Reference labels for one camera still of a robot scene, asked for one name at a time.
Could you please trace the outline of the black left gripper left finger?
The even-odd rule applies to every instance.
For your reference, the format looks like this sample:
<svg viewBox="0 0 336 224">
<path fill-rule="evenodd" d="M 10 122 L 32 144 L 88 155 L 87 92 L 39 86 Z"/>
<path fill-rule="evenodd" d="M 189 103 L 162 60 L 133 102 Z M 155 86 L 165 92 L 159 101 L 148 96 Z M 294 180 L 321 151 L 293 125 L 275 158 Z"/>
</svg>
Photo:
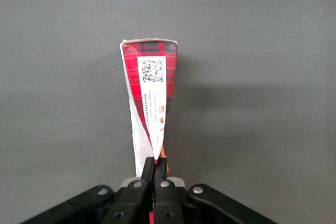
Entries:
<svg viewBox="0 0 336 224">
<path fill-rule="evenodd" d="M 154 170 L 155 160 L 148 157 L 141 177 L 126 180 L 118 191 L 106 185 L 93 187 L 23 223 L 148 223 Z"/>
</svg>

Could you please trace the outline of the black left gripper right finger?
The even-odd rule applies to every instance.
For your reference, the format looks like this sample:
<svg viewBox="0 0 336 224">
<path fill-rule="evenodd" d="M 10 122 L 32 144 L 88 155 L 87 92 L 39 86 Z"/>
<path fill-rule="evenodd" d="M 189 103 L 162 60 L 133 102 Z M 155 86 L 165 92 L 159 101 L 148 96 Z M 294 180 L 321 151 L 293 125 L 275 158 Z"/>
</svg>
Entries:
<svg viewBox="0 0 336 224">
<path fill-rule="evenodd" d="M 182 179 L 168 176 L 166 158 L 154 163 L 155 223 L 274 223 L 208 185 L 186 189 Z"/>
</svg>

